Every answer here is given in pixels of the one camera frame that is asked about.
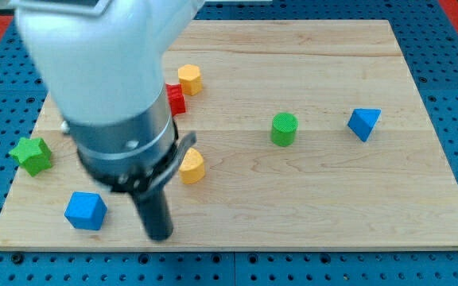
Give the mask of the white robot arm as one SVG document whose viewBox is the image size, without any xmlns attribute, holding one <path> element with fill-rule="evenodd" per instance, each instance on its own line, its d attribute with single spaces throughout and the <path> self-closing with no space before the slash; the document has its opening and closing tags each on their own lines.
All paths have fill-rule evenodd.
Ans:
<svg viewBox="0 0 458 286">
<path fill-rule="evenodd" d="M 196 135 L 180 137 L 162 58 L 201 0 L 14 1 L 17 29 L 86 171 L 128 194 L 148 236 L 173 232 L 165 185 Z"/>
</svg>

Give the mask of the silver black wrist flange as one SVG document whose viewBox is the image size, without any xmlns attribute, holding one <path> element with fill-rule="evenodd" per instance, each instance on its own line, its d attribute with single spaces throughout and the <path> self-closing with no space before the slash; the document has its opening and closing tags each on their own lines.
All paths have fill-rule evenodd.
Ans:
<svg viewBox="0 0 458 286">
<path fill-rule="evenodd" d="M 196 143 L 193 132 L 178 138 L 166 87 L 131 118 L 105 125 L 67 124 L 86 172 L 116 192 L 164 187 Z"/>
</svg>

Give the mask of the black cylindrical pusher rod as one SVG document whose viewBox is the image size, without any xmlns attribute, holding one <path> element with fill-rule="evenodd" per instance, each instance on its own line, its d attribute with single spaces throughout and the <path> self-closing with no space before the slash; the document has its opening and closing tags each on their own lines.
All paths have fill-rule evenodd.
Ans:
<svg viewBox="0 0 458 286">
<path fill-rule="evenodd" d="M 164 241 L 173 233 L 173 221 L 162 188 L 133 191 L 130 196 L 147 236 L 153 241 Z"/>
</svg>

